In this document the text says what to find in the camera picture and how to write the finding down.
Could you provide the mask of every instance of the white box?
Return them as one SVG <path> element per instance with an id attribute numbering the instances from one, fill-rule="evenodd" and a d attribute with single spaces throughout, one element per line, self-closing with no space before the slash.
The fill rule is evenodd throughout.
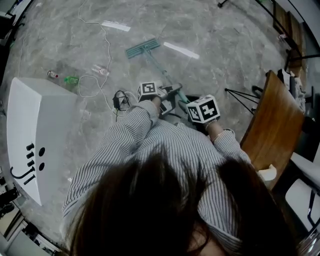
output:
<path id="1" fill-rule="evenodd" d="M 215 97 L 207 95 L 186 105 L 192 122 L 204 124 L 220 117 Z"/>
<path id="2" fill-rule="evenodd" d="M 12 80 L 6 123 L 9 161 L 15 176 L 35 168 L 15 180 L 39 205 L 59 187 L 66 135 L 76 99 L 74 93 L 45 79 Z M 27 150 L 31 144 L 34 148 Z M 27 159 L 31 152 L 34 156 Z M 35 178 L 24 185 L 33 175 Z"/>
<path id="3" fill-rule="evenodd" d="M 148 100 L 152 95 L 158 95 L 158 87 L 162 85 L 162 82 L 159 80 L 151 82 L 141 82 L 136 92 L 138 102 Z"/>

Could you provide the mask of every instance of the white cable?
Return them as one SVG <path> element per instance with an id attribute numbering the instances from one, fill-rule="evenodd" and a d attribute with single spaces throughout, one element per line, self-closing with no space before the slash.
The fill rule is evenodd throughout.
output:
<path id="1" fill-rule="evenodd" d="M 103 96 L 104 96 L 106 105 L 107 105 L 108 108 L 111 110 L 111 112 L 116 116 L 117 114 L 113 112 L 112 108 L 110 107 L 110 105 L 109 105 L 109 103 L 108 103 L 108 101 L 107 101 L 107 97 L 106 97 L 105 93 L 102 91 L 102 87 L 105 85 L 105 83 L 107 82 L 108 77 L 109 77 L 109 65 L 110 65 L 110 63 L 111 63 L 110 42 L 107 40 L 107 32 L 106 32 L 106 30 L 103 28 L 103 26 L 101 25 L 100 22 L 87 22 L 87 21 L 85 21 L 84 19 L 82 19 L 82 18 L 80 17 L 81 8 L 86 4 L 87 1 L 88 1 L 88 0 L 85 0 L 84 3 L 80 6 L 79 12 L 78 12 L 78 19 L 81 20 L 81 21 L 83 21 L 83 22 L 86 23 L 86 24 L 99 24 L 99 25 L 100 25 L 101 29 L 102 29 L 103 32 L 104 32 L 104 40 L 105 40 L 105 41 L 107 42 L 107 44 L 108 44 L 108 58 L 109 58 L 109 62 L 108 62 L 108 64 L 106 65 L 106 77 L 105 77 L 105 80 L 104 80 L 104 82 L 102 83 L 101 86 L 99 85 L 99 81 L 98 81 L 98 79 L 97 79 L 95 76 L 92 76 L 92 75 L 83 75 L 83 76 L 81 76 L 81 77 L 79 78 L 79 81 L 78 81 L 78 91 L 79 91 L 79 95 L 80 95 L 81 97 L 83 97 L 83 98 L 94 98 L 94 97 L 96 97 L 96 96 L 101 92 L 101 93 L 103 94 Z M 81 81 L 82 78 L 94 78 L 95 81 L 96 81 L 96 84 L 98 85 L 99 91 L 98 91 L 95 95 L 89 95 L 89 96 L 84 96 L 84 95 L 82 95 L 81 92 L 80 92 L 80 81 Z M 131 95 L 134 97 L 134 99 L 138 102 L 138 100 L 136 99 L 135 95 L 134 95 L 132 92 L 130 92 L 130 91 L 125 91 L 124 93 L 125 93 L 125 94 L 131 94 Z"/>

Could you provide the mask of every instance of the mop head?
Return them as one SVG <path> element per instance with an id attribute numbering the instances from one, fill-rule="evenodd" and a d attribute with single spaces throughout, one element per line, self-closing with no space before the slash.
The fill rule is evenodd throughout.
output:
<path id="1" fill-rule="evenodd" d="M 158 41 L 154 38 L 151 39 L 149 41 L 140 43 L 134 47 L 131 47 L 129 49 L 127 49 L 126 52 L 126 56 L 128 57 L 128 59 L 131 59 L 137 55 L 143 54 L 145 50 L 152 50 L 156 47 L 159 47 L 160 44 L 158 43 Z"/>

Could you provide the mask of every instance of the mop handle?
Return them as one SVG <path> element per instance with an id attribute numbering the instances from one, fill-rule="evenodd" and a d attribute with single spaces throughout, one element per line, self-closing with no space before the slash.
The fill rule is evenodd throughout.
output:
<path id="1" fill-rule="evenodd" d="M 168 80 L 168 82 L 173 85 L 173 80 L 171 78 L 171 76 L 168 74 L 168 72 L 162 68 L 162 66 L 157 62 L 157 60 L 151 55 L 151 53 L 146 49 L 146 47 L 142 47 L 143 52 L 145 53 L 145 55 L 148 57 L 148 59 L 153 63 L 153 65 L 155 65 L 155 67 L 161 72 L 161 74 Z M 179 95 L 180 99 L 188 104 L 190 103 L 190 101 L 188 100 L 188 98 L 186 97 L 185 93 L 180 89 L 177 91 L 177 94 Z"/>

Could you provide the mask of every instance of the dark hair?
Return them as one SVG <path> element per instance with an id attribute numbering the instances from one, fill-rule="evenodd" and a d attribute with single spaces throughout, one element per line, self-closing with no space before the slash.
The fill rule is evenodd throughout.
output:
<path id="1" fill-rule="evenodd" d="M 209 184 L 200 164 L 196 175 L 182 165 L 178 177 L 157 153 L 106 172 L 70 227 L 69 255 L 198 255 L 211 236 L 198 213 Z M 243 253 L 296 255 L 285 220 L 252 166 L 228 160 L 218 172 L 234 198 Z M 204 242 L 189 251 L 195 227 Z"/>

